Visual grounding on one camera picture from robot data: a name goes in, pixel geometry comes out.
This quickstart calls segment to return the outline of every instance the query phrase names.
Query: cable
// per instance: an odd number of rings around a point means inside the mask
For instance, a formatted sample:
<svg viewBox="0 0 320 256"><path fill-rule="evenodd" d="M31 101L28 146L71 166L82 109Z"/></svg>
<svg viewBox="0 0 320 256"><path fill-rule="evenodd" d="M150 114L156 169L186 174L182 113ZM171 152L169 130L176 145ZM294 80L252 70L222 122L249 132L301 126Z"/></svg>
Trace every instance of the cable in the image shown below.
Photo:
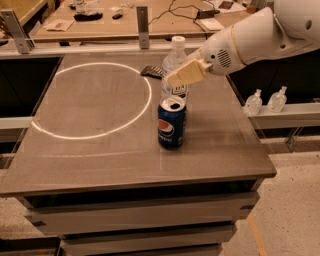
<svg viewBox="0 0 320 256"><path fill-rule="evenodd" d="M193 7L193 8L195 8L195 9L197 9L198 11L199 11L200 9L199 9L198 7L196 7L195 5L178 6L178 7L174 8L174 9L171 9L171 8L172 8L172 5L174 4L175 1L176 1L176 0L172 0L171 3L170 3L170 5L169 5L168 10L162 12L158 17L153 18L153 19L149 22L148 25L150 25L153 21L160 19L164 14L166 14L166 13L171 13L171 14L174 15L174 16L183 17L183 18L192 20L192 22L193 22L195 25L197 25L197 26L202 30L202 32L205 33L205 37L206 37L206 39L208 39L208 34L206 33L206 30L205 30L200 24L198 24L198 23L196 22L197 17L193 18L193 17L188 17L188 16L185 16L185 15L181 15L181 14L176 14L176 13L174 13L174 11L176 11L176 10L178 10L178 9L181 9L181 8L190 8L190 7Z"/></svg>

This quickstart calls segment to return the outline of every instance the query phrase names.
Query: floor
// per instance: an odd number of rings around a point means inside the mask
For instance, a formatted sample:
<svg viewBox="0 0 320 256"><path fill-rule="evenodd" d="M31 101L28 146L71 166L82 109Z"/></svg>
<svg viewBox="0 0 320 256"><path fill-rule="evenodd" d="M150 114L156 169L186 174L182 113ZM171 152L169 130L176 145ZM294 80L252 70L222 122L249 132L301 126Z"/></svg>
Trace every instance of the floor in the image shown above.
<svg viewBox="0 0 320 256"><path fill-rule="evenodd" d="M260 186L260 200L247 219L237 222L220 256L319 255L320 137L298 138L293 153L283 142L262 141L277 175ZM16 199L0 199L0 238L42 237L24 214Z"/></svg>

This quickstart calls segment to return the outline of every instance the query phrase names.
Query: soda can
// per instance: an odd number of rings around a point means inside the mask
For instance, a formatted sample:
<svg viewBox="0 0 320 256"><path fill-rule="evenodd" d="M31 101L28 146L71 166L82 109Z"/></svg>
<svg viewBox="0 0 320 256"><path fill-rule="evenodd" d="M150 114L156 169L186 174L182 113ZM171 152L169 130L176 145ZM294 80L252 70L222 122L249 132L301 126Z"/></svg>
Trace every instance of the soda can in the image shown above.
<svg viewBox="0 0 320 256"><path fill-rule="evenodd" d="M181 146L186 123L186 104L175 95L161 99L158 107L158 140L161 146L174 149Z"/></svg>

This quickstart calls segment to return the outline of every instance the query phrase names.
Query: white ring of light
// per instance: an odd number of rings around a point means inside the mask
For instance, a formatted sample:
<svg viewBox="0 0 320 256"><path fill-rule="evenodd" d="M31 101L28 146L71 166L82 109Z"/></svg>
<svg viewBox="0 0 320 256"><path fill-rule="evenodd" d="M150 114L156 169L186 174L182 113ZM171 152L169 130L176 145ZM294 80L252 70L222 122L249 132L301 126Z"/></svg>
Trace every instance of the white ring of light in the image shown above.
<svg viewBox="0 0 320 256"><path fill-rule="evenodd" d="M113 63L113 62L93 62L93 63L81 64L81 65L77 65L77 66L73 66L73 67L61 70L61 71L57 72L56 75L60 75L62 73L65 73L67 71L70 71L70 70L73 70L73 69L76 69L76 68L81 68L81 67L86 67L86 66L91 66L91 65L113 65L113 66L118 66L118 67L124 67L124 68L128 68L128 69L136 72L137 74L140 74L140 72L138 70L136 70L136 69L134 69L134 68L132 68L130 66L127 66L127 65L123 65L123 64L119 64L119 63ZM49 131L43 129L40 125L37 125L34 121L32 121L31 124L32 124L32 126L34 128L36 128L40 132L43 132L43 133L45 133L47 135L50 135L52 137L55 137L55 138L58 138L58 139L64 139L64 140L96 139L96 138L101 138L101 137L107 136L109 134L112 134L114 132L120 131L123 128L125 128L125 127L131 125L132 123L134 123L135 121L137 121L143 115L143 113L147 110L148 106L150 105L151 98L152 98L152 88L151 88L151 85L150 85L149 81L145 77L143 79L147 83L148 89L149 89L149 97L148 97L148 101L147 101L146 105L144 106L144 108L141 110L141 112L135 118L133 118L132 120L130 120L129 122L125 123L124 125L122 125L122 126L120 126L118 128L115 128L115 129L110 130L110 131L105 132L105 133L100 133L100 134L96 134L96 135L92 135L92 136L73 137L73 136L62 136L62 135L55 134L53 132L49 132Z"/></svg>

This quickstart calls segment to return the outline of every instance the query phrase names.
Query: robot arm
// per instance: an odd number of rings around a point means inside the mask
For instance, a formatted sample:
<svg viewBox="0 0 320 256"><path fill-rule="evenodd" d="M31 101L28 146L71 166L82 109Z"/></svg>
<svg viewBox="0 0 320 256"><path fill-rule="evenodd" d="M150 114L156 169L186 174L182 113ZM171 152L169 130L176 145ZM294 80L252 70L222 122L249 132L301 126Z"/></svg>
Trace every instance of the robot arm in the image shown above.
<svg viewBox="0 0 320 256"><path fill-rule="evenodd" d="M264 8L212 35L188 56L189 62L166 77L168 83L172 87L192 84L203 80L207 72L227 75L260 60L281 59L320 48L320 1L297 4L275 0L274 9L273 13Z"/></svg>

